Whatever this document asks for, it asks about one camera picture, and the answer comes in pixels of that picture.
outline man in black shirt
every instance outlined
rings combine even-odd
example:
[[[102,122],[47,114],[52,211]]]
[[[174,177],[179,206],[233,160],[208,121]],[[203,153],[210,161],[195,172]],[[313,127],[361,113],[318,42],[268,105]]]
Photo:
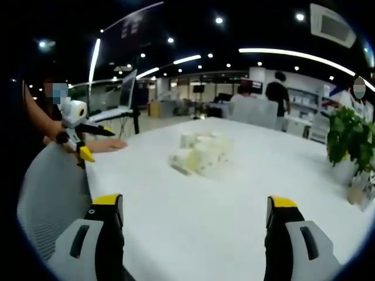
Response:
[[[285,77],[285,74],[277,71],[275,73],[276,81],[271,82],[267,85],[267,89],[265,91],[265,95],[270,101],[275,101],[278,103],[277,108],[277,128],[281,130],[282,124],[284,123],[284,114],[285,114],[285,108],[284,108],[284,101],[287,102],[287,110],[289,113],[291,112],[291,104],[289,102],[289,94],[287,88],[285,88],[282,83],[285,82],[287,79]]]

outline green plant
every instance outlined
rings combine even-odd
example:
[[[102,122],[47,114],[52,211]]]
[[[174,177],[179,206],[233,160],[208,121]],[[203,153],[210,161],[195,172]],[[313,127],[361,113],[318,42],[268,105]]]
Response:
[[[327,137],[329,161],[335,166],[348,154],[358,164],[358,172],[374,170],[371,161],[375,149],[375,127],[357,116],[352,109],[343,107],[329,118]]]

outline air conditioner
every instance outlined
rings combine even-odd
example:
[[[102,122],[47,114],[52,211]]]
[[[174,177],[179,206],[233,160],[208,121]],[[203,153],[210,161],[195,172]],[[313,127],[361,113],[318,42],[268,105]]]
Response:
[[[317,4],[310,4],[311,34],[351,48],[356,34],[349,24],[336,12]]]

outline green leaf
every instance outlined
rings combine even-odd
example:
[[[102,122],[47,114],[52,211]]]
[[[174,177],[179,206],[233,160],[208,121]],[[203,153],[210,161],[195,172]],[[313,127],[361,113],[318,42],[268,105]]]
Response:
[[[357,133],[362,133],[363,132],[363,128],[360,126],[360,125],[356,125],[353,130]]]

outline potted plant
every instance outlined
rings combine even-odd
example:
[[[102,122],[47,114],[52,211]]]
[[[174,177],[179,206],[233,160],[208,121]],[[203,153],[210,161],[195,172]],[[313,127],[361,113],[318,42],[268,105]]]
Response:
[[[329,117],[328,158],[335,177],[348,186],[355,174],[374,170],[375,127],[343,107]]]

